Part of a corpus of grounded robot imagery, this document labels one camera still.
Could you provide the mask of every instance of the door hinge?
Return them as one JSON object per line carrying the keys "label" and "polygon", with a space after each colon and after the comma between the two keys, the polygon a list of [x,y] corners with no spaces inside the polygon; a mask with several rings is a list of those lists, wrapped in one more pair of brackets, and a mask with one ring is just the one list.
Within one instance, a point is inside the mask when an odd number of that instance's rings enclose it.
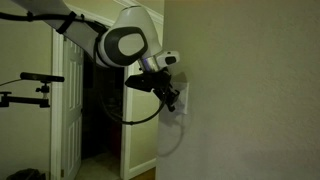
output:
{"label": "door hinge", "polygon": [[61,177],[64,177],[64,169],[61,169]]}

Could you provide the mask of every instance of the wall outlet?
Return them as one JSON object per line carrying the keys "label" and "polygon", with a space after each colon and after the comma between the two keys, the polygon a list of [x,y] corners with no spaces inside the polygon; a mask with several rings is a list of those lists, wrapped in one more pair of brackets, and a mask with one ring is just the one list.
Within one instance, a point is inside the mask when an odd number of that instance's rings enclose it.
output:
{"label": "wall outlet", "polygon": [[189,95],[189,83],[186,82],[172,82],[173,89],[180,92],[178,100],[173,104],[175,106],[176,113],[187,114],[188,113],[188,95]]}

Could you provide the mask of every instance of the door frame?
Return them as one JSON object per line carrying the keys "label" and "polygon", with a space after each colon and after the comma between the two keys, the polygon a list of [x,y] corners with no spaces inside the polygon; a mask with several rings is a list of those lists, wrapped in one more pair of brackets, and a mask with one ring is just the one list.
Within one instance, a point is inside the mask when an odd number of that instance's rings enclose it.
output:
{"label": "door frame", "polygon": [[[67,4],[67,6],[78,14],[83,14],[89,19],[94,19],[107,26],[112,26],[114,21],[90,13],[83,9]],[[52,75],[62,76],[63,72],[63,36],[57,32],[52,32]],[[133,67],[125,68],[125,78],[133,74]],[[61,179],[61,155],[62,155],[62,83],[52,83],[51,97],[51,152],[50,152],[50,179]],[[124,88],[124,117],[131,119],[132,112],[132,90]],[[129,177],[131,126],[122,126],[121,143],[121,171],[123,179]]]}

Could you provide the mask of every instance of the door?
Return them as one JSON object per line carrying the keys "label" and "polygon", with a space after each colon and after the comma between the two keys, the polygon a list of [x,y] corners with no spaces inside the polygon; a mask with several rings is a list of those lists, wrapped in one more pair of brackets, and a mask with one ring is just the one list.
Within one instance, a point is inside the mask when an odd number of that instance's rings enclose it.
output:
{"label": "door", "polygon": [[83,50],[65,39],[63,51],[61,176],[73,180],[81,165]]}

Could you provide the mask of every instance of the door panel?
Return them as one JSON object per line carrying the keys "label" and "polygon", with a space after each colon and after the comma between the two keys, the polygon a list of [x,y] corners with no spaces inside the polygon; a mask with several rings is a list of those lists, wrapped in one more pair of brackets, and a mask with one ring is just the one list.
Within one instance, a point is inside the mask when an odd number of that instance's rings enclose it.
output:
{"label": "door panel", "polygon": [[73,180],[81,165],[83,52],[70,40],[64,41],[63,151],[65,180]]}

